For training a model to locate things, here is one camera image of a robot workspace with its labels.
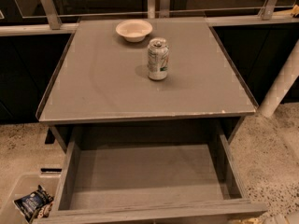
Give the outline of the grey top drawer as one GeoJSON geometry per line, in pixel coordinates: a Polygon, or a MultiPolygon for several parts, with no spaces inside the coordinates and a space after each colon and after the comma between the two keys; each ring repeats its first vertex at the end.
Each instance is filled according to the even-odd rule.
{"type": "Polygon", "coordinates": [[[218,121],[78,125],[36,224],[227,224],[264,213],[218,121]]]}

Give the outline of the grey drawer cabinet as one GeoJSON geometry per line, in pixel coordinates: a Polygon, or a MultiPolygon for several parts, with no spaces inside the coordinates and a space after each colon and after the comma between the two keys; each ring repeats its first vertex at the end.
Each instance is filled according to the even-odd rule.
{"type": "Polygon", "coordinates": [[[154,19],[170,47],[168,76],[148,77],[148,41],[130,43],[118,21],[81,21],[37,118],[61,147],[80,123],[242,117],[256,103],[201,17],[154,19]]]}

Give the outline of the silver soda can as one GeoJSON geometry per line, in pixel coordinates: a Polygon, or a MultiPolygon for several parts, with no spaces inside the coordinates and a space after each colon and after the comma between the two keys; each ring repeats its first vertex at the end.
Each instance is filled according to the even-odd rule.
{"type": "Polygon", "coordinates": [[[165,38],[152,38],[148,44],[148,77],[163,80],[167,77],[169,47],[165,38]]]}

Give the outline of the white paper bowl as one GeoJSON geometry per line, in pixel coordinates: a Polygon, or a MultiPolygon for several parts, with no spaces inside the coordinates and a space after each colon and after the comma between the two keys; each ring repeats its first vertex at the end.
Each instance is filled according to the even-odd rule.
{"type": "Polygon", "coordinates": [[[152,32],[152,25],[147,21],[128,20],[122,21],[116,27],[118,35],[128,42],[141,42],[152,32]]]}

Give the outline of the white diagonal pole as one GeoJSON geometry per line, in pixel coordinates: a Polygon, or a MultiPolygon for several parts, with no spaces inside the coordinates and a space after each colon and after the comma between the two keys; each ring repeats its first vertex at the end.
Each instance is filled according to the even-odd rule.
{"type": "Polygon", "coordinates": [[[296,42],[287,61],[282,66],[274,83],[265,95],[258,112],[265,117],[271,117],[298,77],[299,40],[296,42]]]}

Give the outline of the dark blue snack bag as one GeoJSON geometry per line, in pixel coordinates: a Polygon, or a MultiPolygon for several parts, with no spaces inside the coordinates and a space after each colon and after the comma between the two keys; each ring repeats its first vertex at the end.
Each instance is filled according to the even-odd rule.
{"type": "Polygon", "coordinates": [[[36,211],[39,211],[46,204],[50,204],[53,200],[54,198],[41,185],[38,185],[35,191],[14,200],[13,203],[25,217],[25,220],[30,222],[36,211]]]}

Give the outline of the middle metal rail bracket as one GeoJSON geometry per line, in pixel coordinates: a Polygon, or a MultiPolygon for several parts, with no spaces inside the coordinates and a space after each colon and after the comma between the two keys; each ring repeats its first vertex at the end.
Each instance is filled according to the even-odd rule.
{"type": "Polygon", "coordinates": [[[147,0],[148,17],[168,18],[170,16],[170,1],[171,0],[147,0]]]}

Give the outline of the metal rail bracket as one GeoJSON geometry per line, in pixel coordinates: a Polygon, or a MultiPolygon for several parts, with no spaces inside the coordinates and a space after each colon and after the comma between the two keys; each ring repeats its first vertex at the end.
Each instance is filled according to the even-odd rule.
{"type": "Polygon", "coordinates": [[[168,18],[170,16],[170,1],[171,0],[147,0],[148,17],[168,18]]]}
{"type": "Polygon", "coordinates": [[[261,20],[268,21],[272,18],[278,0],[265,0],[258,16],[261,20]]]}
{"type": "Polygon", "coordinates": [[[40,2],[45,11],[50,29],[59,30],[62,26],[62,22],[58,16],[53,0],[40,0],[40,2]]]}

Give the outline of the right metal rail bracket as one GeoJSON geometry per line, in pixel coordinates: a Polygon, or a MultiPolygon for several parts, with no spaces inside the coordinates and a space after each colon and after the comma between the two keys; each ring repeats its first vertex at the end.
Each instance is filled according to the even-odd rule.
{"type": "Polygon", "coordinates": [[[261,20],[268,21],[272,18],[278,0],[265,0],[258,16],[261,20]]]}

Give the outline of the left metal rail bracket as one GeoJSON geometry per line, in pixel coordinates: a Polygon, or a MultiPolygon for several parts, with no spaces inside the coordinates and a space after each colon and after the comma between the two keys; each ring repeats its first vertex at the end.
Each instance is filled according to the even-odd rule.
{"type": "Polygon", "coordinates": [[[59,30],[62,26],[62,22],[58,16],[53,0],[40,0],[40,2],[45,11],[50,29],[59,30]]]}

